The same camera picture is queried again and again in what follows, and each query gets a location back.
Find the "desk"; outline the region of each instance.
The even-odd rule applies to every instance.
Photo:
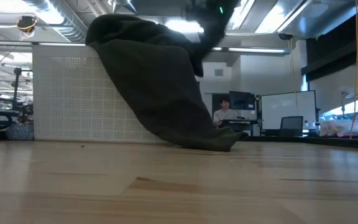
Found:
[[[235,132],[250,131],[250,135],[254,135],[254,124],[258,124],[257,120],[247,119],[225,119],[222,120],[222,127],[230,127]]]

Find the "whiteboard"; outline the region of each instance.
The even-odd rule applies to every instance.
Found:
[[[314,129],[316,122],[316,94],[314,91],[282,93],[260,97],[262,129],[280,129],[281,119],[303,116],[303,129]]]

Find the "office chair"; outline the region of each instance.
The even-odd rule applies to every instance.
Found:
[[[303,135],[303,116],[289,116],[281,119],[280,137],[300,137]]]

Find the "ceiling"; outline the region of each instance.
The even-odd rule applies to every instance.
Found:
[[[71,17],[78,19],[86,30],[86,27],[96,18],[88,7],[88,0],[65,0]],[[107,13],[112,13],[112,6],[108,0],[89,0],[92,6],[98,10],[95,1],[101,1]],[[242,21],[241,26],[229,29],[227,36],[219,44],[222,47],[265,47],[287,48],[286,41],[278,38],[277,30],[293,34],[297,38],[318,37],[323,35],[355,14],[354,0],[242,0],[250,4],[249,12]],[[133,6],[142,19],[165,24],[172,19],[182,19],[182,12],[186,0],[132,0]],[[132,14],[125,7],[120,7],[115,13]],[[34,11],[23,0],[0,0],[0,24],[14,26],[23,15],[34,15]],[[40,25],[47,26],[46,21],[40,21]],[[185,34],[190,40],[198,39],[198,34]],[[19,40],[21,32],[16,28],[0,29],[0,40]],[[69,42],[56,29],[47,27],[35,30],[33,37],[28,41],[34,42]],[[0,46],[0,55],[6,55],[10,48]],[[30,49],[16,48],[16,52],[4,59],[4,62],[16,62],[26,58],[25,63],[31,63]],[[208,62],[226,62],[233,64],[239,54],[211,53],[206,59]],[[12,79],[12,68],[0,67],[0,78]],[[11,82],[0,82],[0,88],[9,88]],[[32,89],[31,82],[22,82],[23,90]]]

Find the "computer monitor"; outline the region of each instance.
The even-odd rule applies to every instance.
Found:
[[[230,91],[230,107],[233,110],[256,110],[255,93]]]

